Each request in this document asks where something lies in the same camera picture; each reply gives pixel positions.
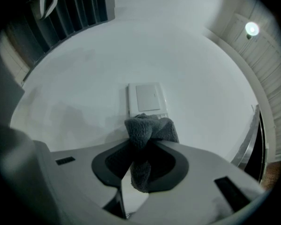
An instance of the white wall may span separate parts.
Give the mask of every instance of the white wall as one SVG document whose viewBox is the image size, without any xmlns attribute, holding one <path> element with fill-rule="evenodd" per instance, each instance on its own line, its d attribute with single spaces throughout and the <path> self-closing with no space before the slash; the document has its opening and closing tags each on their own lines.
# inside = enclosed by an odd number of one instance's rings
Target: white wall
<svg viewBox="0 0 281 225">
<path fill-rule="evenodd" d="M 263 117 L 266 145 L 269 148 L 267 161 L 281 160 L 281 31 L 274 16 L 258 0 L 245 0 L 235 13 L 217 44 L 232 58 L 237 53 L 243 62 L 238 63 L 247 73 L 248 80 L 255 77 L 252 88 Z M 260 33 L 250 40 L 246 37 L 245 25 L 254 21 Z"/>
<path fill-rule="evenodd" d="M 115 0 L 116 19 L 172 23 L 201 34 L 220 36 L 243 0 Z"/>
<path fill-rule="evenodd" d="M 264 124 L 263 132 L 265 133 L 266 161 L 274 161 L 276 154 L 276 132 L 271 106 L 266 97 L 266 93 L 263 90 L 262 85 L 258 80 L 258 77 L 255 75 L 254 71 L 250 68 L 246 61 L 242 58 L 242 56 L 239 55 L 236 50 L 234 50 L 229 44 L 227 44 L 222 39 L 219 39 L 217 44 L 238 65 L 256 95 Z"/>
<path fill-rule="evenodd" d="M 0 56 L 15 81 L 22 86 L 23 79 L 30 69 L 16 52 L 4 31 L 0 33 Z"/>
<path fill-rule="evenodd" d="M 257 100 L 217 45 L 167 24 L 112 21 L 48 54 L 25 82 L 11 126 L 51 151 L 127 137 L 128 83 L 160 82 L 180 142 L 232 160 Z"/>
</svg>

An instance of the light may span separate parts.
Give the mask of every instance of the light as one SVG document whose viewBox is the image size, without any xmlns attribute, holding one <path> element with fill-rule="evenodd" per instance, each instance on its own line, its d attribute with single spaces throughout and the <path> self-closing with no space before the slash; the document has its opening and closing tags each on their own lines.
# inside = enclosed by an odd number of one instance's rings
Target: light
<svg viewBox="0 0 281 225">
<path fill-rule="evenodd" d="M 248 22 L 245 25 L 245 30 L 251 36 L 256 36 L 257 34 L 259 34 L 259 27 L 254 22 Z"/>
</svg>

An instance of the gray towel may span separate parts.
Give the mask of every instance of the gray towel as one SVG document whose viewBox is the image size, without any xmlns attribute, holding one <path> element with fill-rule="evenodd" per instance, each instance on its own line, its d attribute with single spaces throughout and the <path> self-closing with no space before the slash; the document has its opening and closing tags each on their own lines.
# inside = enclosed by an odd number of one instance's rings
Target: gray towel
<svg viewBox="0 0 281 225">
<path fill-rule="evenodd" d="M 158 119 L 156 115 L 141 114 L 125 120 L 130 141 L 138 149 L 146 147 L 150 138 L 178 143 L 174 122 L 169 118 Z"/>
<path fill-rule="evenodd" d="M 149 139 L 162 139 L 178 143 L 174 123 L 169 118 L 158 119 L 156 115 L 137 115 L 125 120 L 131 144 L 138 155 L 131 166 L 131 184 L 141 192 L 148 192 L 151 164 L 148 161 L 150 149 L 146 147 Z"/>
</svg>

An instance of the ceiling light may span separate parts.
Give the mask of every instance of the ceiling light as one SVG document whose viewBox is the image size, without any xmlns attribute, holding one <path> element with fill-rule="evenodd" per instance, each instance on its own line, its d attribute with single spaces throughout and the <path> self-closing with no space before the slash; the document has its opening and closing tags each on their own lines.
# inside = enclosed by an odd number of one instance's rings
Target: ceiling light
<svg viewBox="0 0 281 225">
<path fill-rule="evenodd" d="M 251 36 L 256 36 L 257 34 L 259 34 L 259 27 L 254 22 L 248 22 L 245 25 L 245 30 Z"/>
</svg>

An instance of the black slot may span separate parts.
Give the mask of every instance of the black slot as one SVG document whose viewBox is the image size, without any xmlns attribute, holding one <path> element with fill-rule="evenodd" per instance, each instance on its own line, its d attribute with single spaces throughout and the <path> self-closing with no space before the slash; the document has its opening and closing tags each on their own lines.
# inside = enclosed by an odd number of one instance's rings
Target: black slot
<svg viewBox="0 0 281 225">
<path fill-rule="evenodd" d="M 55 162 L 58 164 L 58 166 L 66 164 L 66 163 L 70 163 L 73 161 L 75 161 L 75 158 L 73 158 L 73 157 L 65 157 L 65 158 L 55 160 Z"/>
<path fill-rule="evenodd" d="M 107 21 L 105 0 L 97 0 L 97 4 L 98 4 L 100 21 L 102 21 L 102 22 Z"/>
<path fill-rule="evenodd" d="M 75 31 L 87 27 L 88 21 L 84 12 L 82 0 L 66 0 L 66 4 Z"/>
<path fill-rule="evenodd" d="M 243 195 L 228 177 L 216 179 L 214 182 L 234 212 L 241 210 L 250 203 L 250 200 Z"/>
<path fill-rule="evenodd" d="M 49 17 L 60 40 L 75 32 L 65 0 L 58 0 Z"/>
<path fill-rule="evenodd" d="M 89 25 L 93 25 L 97 21 L 98 22 L 100 21 L 99 20 L 98 8 L 95 7 L 95 5 L 97 6 L 97 3 L 95 3 L 94 1 L 95 0 L 82 0 L 83 6 L 84 6 L 85 15 L 87 17 Z"/>
</svg>

